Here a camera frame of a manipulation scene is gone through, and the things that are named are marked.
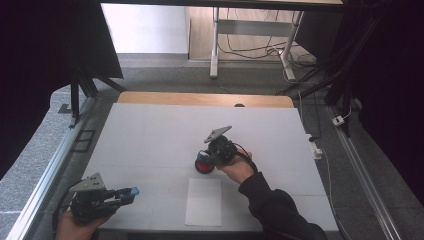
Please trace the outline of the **black metal stand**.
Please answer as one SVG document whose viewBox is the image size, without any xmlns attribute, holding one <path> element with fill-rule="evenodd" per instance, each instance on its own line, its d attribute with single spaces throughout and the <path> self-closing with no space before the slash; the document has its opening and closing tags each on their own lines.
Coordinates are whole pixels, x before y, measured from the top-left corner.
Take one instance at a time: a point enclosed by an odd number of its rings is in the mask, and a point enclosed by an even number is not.
<svg viewBox="0 0 424 240">
<path fill-rule="evenodd" d="M 348 120 L 351 114 L 351 82 L 354 64 L 362 52 L 366 42 L 373 33 L 379 18 L 370 11 L 331 13 L 303 12 L 295 31 L 295 41 L 303 46 L 317 60 L 315 63 L 301 63 L 288 53 L 288 66 L 309 68 L 299 80 L 290 80 L 289 86 L 277 92 L 287 93 L 295 87 L 305 84 L 313 76 L 324 72 L 324 78 L 312 87 L 294 95 L 295 98 L 309 96 L 324 87 L 330 90 L 324 97 L 327 106 L 335 105 L 342 100 L 340 115 L 344 120 L 342 129 L 349 135 Z"/>
<path fill-rule="evenodd" d="M 110 77 L 107 77 L 105 74 L 100 73 L 99 71 L 89 68 L 82 67 L 79 63 L 74 64 L 75 68 L 73 70 L 74 76 L 70 83 L 71 87 L 71 128 L 74 128 L 80 120 L 80 107 L 79 107 L 79 90 L 82 89 L 86 97 L 94 98 L 98 89 L 94 83 L 95 79 L 100 80 L 106 85 L 110 86 L 114 90 L 122 93 L 126 91 L 126 88 L 114 82 Z"/>
</svg>

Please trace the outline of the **white table cover board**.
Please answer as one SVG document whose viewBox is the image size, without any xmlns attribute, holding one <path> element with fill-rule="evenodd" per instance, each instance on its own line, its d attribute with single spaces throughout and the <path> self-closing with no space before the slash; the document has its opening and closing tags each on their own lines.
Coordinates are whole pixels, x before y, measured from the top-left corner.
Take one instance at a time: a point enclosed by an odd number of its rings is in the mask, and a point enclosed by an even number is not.
<svg viewBox="0 0 424 240">
<path fill-rule="evenodd" d="M 133 204 L 124 206 L 106 228 L 124 231 L 258 232 L 248 200 L 219 170 L 196 171 L 194 162 L 212 130 L 231 126 L 226 136 L 252 152 L 271 188 L 294 199 L 300 214 L 326 231 L 337 226 L 310 144 L 294 108 L 112 106 L 85 170 L 100 173 L 112 189 L 137 187 Z M 220 179 L 222 225 L 185 224 L 190 179 Z"/>
</svg>

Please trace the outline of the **person's right hand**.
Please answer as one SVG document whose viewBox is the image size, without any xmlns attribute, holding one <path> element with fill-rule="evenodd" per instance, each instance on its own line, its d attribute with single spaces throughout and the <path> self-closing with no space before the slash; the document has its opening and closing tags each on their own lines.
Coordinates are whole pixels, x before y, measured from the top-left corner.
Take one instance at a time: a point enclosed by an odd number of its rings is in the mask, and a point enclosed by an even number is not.
<svg viewBox="0 0 424 240">
<path fill-rule="evenodd" d="M 238 155 L 235 155 L 227 165 L 218 165 L 217 169 L 224 172 L 231 180 L 238 184 L 242 184 L 254 174 L 251 166 Z"/>
</svg>

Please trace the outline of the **aluminium rail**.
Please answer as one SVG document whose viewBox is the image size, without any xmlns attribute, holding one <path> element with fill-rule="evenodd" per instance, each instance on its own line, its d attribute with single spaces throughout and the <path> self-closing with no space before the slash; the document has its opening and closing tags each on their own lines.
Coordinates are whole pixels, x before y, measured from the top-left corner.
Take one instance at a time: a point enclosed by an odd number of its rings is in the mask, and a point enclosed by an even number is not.
<svg viewBox="0 0 424 240">
<path fill-rule="evenodd" d="M 40 210 L 44 199 L 48 195 L 50 188 L 53 186 L 56 175 L 59 173 L 71 147 L 80 133 L 83 125 L 88 119 L 90 111 L 96 104 L 95 98 L 86 98 L 83 102 L 80 111 L 81 116 L 76 122 L 71 119 L 73 123 L 66 125 L 66 129 L 61 135 L 61 141 L 58 144 L 55 152 L 48 161 L 46 168 L 40 175 L 37 184 L 34 186 L 31 195 L 28 197 L 25 206 L 18 212 L 14 225 L 11 227 L 9 234 L 5 240 L 24 240 L 31 229 L 37 213 Z"/>
<path fill-rule="evenodd" d="M 376 219 L 387 240 L 402 240 L 401 234 L 350 137 L 340 126 L 334 126 L 361 187 L 374 210 Z"/>
</svg>

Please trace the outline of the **black floor bracket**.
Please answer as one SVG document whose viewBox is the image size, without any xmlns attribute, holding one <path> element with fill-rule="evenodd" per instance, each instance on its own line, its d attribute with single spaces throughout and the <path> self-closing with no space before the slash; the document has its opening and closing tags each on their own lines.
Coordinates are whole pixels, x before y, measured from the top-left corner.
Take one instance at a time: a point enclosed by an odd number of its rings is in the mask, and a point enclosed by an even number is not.
<svg viewBox="0 0 424 240">
<path fill-rule="evenodd" d="M 73 152 L 87 153 L 94 140 L 94 130 L 81 130 L 74 141 Z"/>
</svg>

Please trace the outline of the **black curtain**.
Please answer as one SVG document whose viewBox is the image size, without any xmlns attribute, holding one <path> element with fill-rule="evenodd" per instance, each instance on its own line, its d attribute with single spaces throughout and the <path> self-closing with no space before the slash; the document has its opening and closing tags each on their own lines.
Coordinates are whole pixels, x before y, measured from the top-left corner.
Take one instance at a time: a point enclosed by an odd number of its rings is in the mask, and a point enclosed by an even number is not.
<svg viewBox="0 0 424 240">
<path fill-rule="evenodd" d="M 341 1 L 305 14 L 300 42 L 330 75 L 362 45 L 327 100 L 361 102 L 363 128 L 424 205 L 424 0 Z"/>
<path fill-rule="evenodd" d="M 123 76 L 99 0 L 0 0 L 0 179 L 78 75 Z"/>
</svg>

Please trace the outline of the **white power strip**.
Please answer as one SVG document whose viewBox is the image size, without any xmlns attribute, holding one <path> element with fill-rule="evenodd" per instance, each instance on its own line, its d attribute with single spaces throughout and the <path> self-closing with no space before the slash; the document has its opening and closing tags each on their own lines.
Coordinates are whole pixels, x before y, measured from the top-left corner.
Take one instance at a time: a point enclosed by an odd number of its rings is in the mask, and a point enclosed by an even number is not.
<svg viewBox="0 0 424 240">
<path fill-rule="evenodd" d="M 313 158 L 315 160 L 320 160 L 322 158 L 323 151 L 320 148 L 317 147 L 317 145 L 315 143 L 316 138 L 313 137 L 311 134 L 307 134 L 306 137 L 307 137 L 307 140 L 310 144 L 311 153 L 313 155 Z"/>
</svg>

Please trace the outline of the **white paper sheet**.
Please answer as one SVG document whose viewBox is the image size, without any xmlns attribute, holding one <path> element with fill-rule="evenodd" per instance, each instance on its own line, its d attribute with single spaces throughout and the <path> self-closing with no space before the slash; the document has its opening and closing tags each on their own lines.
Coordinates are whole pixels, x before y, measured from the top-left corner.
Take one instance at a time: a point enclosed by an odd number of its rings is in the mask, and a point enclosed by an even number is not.
<svg viewBox="0 0 424 240">
<path fill-rule="evenodd" d="M 222 225 L 222 183 L 220 179 L 190 179 L 185 224 Z"/>
</svg>

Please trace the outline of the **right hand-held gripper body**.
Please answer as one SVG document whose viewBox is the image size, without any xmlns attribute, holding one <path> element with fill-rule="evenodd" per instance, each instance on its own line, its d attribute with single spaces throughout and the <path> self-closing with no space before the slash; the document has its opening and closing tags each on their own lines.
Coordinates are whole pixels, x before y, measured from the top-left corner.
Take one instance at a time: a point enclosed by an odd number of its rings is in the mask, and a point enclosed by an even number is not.
<svg viewBox="0 0 424 240">
<path fill-rule="evenodd" d="M 213 153 L 212 156 L 207 156 L 206 158 L 218 159 L 217 165 L 227 165 L 237 152 L 235 144 L 224 136 L 224 133 L 230 129 L 231 126 L 214 129 L 204 140 L 204 143 L 208 144 L 206 150 L 212 151 Z"/>
</svg>

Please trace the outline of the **red round ink pad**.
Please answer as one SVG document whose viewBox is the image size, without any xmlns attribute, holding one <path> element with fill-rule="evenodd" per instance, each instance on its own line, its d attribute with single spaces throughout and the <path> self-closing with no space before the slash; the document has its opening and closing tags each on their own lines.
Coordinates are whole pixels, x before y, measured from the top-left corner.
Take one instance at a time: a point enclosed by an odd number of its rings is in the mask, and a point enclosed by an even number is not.
<svg viewBox="0 0 424 240">
<path fill-rule="evenodd" d="M 201 174 L 209 174 L 215 169 L 215 167 L 202 161 L 195 161 L 195 169 Z"/>
</svg>

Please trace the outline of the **person's left hand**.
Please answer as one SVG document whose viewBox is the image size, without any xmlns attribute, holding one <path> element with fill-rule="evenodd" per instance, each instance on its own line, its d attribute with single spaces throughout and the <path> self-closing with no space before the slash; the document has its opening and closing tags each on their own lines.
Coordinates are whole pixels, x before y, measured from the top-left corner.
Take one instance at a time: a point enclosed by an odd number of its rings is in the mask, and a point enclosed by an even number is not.
<svg viewBox="0 0 424 240">
<path fill-rule="evenodd" d="M 71 211 L 67 211 L 59 219 L 54 240 L 91 240 L 95 231 L 109 219 L 107 216 L 89 223 L 80 223 Z"/>
</svg>

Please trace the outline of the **white desk frame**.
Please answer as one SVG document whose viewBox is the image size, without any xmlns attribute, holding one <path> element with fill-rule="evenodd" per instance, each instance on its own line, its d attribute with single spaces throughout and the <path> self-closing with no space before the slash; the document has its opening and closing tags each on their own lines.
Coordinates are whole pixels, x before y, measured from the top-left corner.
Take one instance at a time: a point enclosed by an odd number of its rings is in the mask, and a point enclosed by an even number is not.
<svg viewBox="0 0 424 240">
<path fill-rule="evenodd" d="M 220 34 L 286 37 L 287 44 L 283 50 L 278 50 L 278 56 L 283 65 L 284 73 L 288 81 L 294 81 L 295 75 L 290 66 L 288 57 L 298 27 L 302 19 L 302 11 L 294 11 L 290 22 L 265 22 L 250 20 L 221 19 L 219 8 L 213 8 L 213 47 L 211 53 L 210 78 L 218 76 L 218 36 Z"/>
</svg>

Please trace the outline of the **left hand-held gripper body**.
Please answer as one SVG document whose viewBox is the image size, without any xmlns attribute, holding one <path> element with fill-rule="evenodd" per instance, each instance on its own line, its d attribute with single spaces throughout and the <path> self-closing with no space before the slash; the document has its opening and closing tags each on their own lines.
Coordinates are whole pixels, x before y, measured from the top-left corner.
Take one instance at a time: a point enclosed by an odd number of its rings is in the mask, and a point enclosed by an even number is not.
<svg viewBox="0 0 424 240">
<path fill-rule="evenodd" d="M 109 217 L 117 211 L 117 203 L 108 202 L 115 191 L 106 189 L 99 173 L 81 180 L 69 192 L 75 194 L 71 200 L 71 212 L 81 223 Z"/>
</svg>

